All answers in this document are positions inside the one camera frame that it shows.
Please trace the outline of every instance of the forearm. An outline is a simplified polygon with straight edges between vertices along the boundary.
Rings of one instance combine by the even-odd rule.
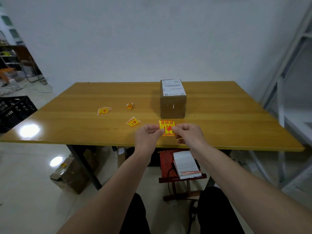
[[[58,234],[119,233],[149,161],[149,156],[134,152],[89,204],[76,212]]]
[[[310,210],[207,145],[199,162],[256,233],[312,233]]]

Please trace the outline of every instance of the cardboard box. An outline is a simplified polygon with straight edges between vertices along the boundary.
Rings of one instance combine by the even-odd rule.
[[[99,165],[96,157],[89,149],[86,149],[84,156],[94,171]],[[77,194],[83,191],[89,181],[86,170],[80,166],[72,154],[52,173],[50,179],[62,190]]]
[[[117,163],[118,163],[118,168],[123,164],[124,161],[126,161],[126,148],[121,147],[118,149],[118,157],[117,157]]]
[[[184,118],[186,93],[180,79],[160,81],[160,117],[162,119]]]

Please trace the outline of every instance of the left hand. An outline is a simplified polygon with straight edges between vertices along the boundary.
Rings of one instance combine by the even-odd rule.
[[[135,132],[135,152],[151,156],[155,150],[156,142],[165,129],[159,129],[159,125],[144,125]]]

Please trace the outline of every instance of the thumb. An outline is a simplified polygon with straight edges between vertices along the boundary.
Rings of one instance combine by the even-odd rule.
[[[173,126],[172,127],[172,131],[182,137],[184,137],[185,131],[182,130],[181,128],[177,127],[177,126]]]
[[[165,133],[165,129],[159,129],[158,131],[155,131],[153,134],[155,135],[156,138],[159,138],[163,133]]]

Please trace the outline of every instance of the right hand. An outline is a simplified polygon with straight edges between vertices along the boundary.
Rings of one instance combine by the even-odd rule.
[[[200,126],[196,124],[182,123],[173,126],[172,131],[176,133],[177,142],[186,144],[195,159],[198,159],[208,146]]]

